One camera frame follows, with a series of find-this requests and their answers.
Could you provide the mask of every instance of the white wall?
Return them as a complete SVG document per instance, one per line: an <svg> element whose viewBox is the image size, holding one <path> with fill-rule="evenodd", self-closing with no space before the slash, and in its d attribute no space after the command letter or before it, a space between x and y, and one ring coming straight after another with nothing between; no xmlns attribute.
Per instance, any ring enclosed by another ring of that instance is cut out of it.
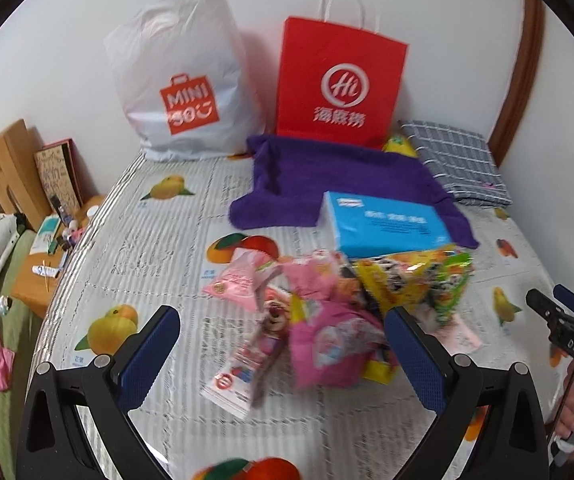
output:
<svg viewBox="0 0 574 480"><path fill-rule="evenodd" d="M156 0L26 0L0 29L0 130L17 118L72 137L107 192L138 150L102 39ZM229 0L273 117L283 20L318 0ZM376 0L381 31L411 47L397 116L490 134L516 56L523 0Z"/></svg>
<svg viewBox="0 0 574 480"><path fill-rule="evenodd" d="M534 90L501 170L514 219L552 278L574 291L574 37L549 10Z"/></svg>

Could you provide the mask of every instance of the folded checkered fabric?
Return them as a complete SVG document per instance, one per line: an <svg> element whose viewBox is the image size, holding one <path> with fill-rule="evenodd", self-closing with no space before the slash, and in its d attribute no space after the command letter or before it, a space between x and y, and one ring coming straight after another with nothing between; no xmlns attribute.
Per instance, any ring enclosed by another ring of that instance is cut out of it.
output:
<svg viewBox="0 0 574 480"><path fill-rule="evenodd" d="M512 203L482 136L423 121L401 123L400 129L418 158L458 202L502 207Z"/></svg>

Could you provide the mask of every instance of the orange square logo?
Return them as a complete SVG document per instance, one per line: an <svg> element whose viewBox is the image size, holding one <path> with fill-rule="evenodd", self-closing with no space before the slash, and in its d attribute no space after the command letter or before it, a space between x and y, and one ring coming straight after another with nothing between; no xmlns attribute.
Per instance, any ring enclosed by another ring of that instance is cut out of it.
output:
<svg viewBox="0 0 574 480"><path fill-rule="evenodd" d="M160 95L172 135L220 120L213 90L204 75L194 79L189 79L187 74L175 75L171 86L163 88Z"/></svg>

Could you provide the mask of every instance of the shopping bag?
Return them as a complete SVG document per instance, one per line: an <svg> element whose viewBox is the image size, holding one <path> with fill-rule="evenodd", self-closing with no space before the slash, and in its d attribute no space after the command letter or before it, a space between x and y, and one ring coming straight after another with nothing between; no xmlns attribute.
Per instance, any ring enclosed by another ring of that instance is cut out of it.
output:
<svg viewBox="0 0 574 480"><path fill-rule="evenodd" d="M320 19L285 21L276 132L381 149L400 88L407 45L363 28Z"/></svg>
<svg viewBox="0 0 574 480"><path fill-rule="evenodd" d="M161 0L104 40L145 158L243 153L265 118L227 0Z"/></svg>

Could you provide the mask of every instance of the purple cloth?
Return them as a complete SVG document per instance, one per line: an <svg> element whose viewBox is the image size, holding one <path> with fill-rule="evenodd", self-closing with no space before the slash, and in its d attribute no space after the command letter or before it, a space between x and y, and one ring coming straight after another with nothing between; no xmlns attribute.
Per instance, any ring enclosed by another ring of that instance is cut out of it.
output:
<svg viewBox="0 0 574 480"><path fill-rule="evenodd" d="M251 136L247 147L254 189L229 209L239 229L315 226L323 193L338 191L431 205L453 242L478 247L468 220L416 158L275 135Z"/></svg>

